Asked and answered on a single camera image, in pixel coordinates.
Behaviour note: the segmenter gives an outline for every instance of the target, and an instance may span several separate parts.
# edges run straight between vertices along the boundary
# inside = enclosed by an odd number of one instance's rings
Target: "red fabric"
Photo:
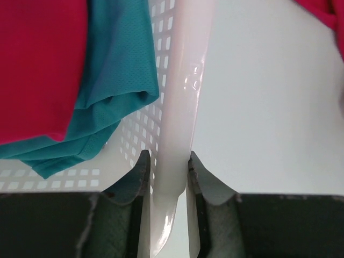
[[[62,141],[87,44],[86,0],[0,0],[0,144]]]
[[[339,52],[344,59],[344,0],[295,1],[336,32]]]

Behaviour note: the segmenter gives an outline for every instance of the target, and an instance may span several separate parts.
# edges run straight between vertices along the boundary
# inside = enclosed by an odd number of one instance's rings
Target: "laundry basket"
[[[149,0],[160,98],[123,119],[99,155],[43,180],[20,161],[0,161],[0,192],[102,191],[142,149],[152,156],[151,255],[170,234],[187,163],[215,0]]]

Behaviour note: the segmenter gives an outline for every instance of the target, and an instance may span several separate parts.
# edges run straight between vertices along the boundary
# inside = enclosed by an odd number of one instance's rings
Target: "white surface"
[[[189,257],[189,237],[187,221],[187,197],[185,192],[178,199],[176,217],[171,235],[156,258]]]
[[[344,64],[291,0],[218,0],[192,149],[240,192],[344,194]]]
[[[161,84],[162,75],[166,75],[166,87],[161,94],[161,132],[160,135],[157,134],[158,137],[154,135],[159,139],[159,151],[152,179],[151,257],[159,253],[168,240],[174,223],[177,200],[187,182],[188,160],[214,3],[214,0],[151,1]],[[171,18],[173,28],[169,30]],[[167,41],[169,36],[170,48],[166,50],[165,40]]]

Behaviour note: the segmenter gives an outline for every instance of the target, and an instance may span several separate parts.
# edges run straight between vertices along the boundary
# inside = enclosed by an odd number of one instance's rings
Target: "clothing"
[[[90,0],[87,56],[64,142],[39,137],[0,146],[43,178],[96,156],[120,120],[159,97],[146,0]]]
[[[344,1],[295,0],[336,33],[339,52],[344,59]]]
[[[65,138],[87,29],[85,0],[0,1],[0,144]]]

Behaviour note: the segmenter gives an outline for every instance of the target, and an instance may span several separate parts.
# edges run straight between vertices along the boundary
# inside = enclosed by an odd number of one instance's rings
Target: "teal mesh fabric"
[[[0,158],[20,159],[43,178],[95,157],[123,117],[159,97],[147,0],[88,2],[83,81],[65,141],[0,146]]]

